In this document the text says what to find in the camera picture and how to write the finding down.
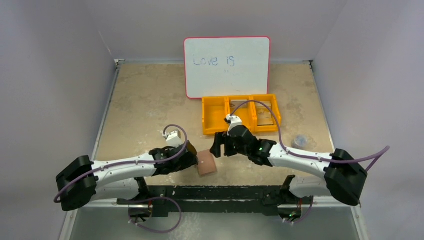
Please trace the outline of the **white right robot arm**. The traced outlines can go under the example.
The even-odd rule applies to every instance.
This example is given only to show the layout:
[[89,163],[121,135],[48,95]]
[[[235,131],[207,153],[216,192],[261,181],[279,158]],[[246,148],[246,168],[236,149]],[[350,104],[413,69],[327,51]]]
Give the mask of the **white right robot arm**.
[[319,153],[283,148],[276,141],[258,139],[244,125],[215,133],[210,153],[215,158],[240,154],[259,166],[308,173],[309,177],[286,178],[282,195],[289,199],[331,196],[345,205],[357,206],[368,177],[367,171],[345,150]]

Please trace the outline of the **pink leather card holder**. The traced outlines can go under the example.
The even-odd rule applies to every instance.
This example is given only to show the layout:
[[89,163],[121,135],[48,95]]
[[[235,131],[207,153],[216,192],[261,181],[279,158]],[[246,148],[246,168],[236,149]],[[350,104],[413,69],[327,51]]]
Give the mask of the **pink leather card holder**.
[[197,153],[197,171],[200,177],[204,177],[217,172],[215,158],[209,150]]

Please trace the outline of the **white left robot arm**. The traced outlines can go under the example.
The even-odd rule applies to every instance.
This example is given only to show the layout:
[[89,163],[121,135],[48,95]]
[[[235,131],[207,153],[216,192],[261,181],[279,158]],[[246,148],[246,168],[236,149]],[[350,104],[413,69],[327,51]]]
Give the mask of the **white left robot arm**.
[[197,153],[188,141],[120,160],[91,161],[83,155],[56,176],[58,194],[53,201],[63,211],[73,211],[96,200],[133,199],[138,194],[136,179],[188,169],[198,163]]

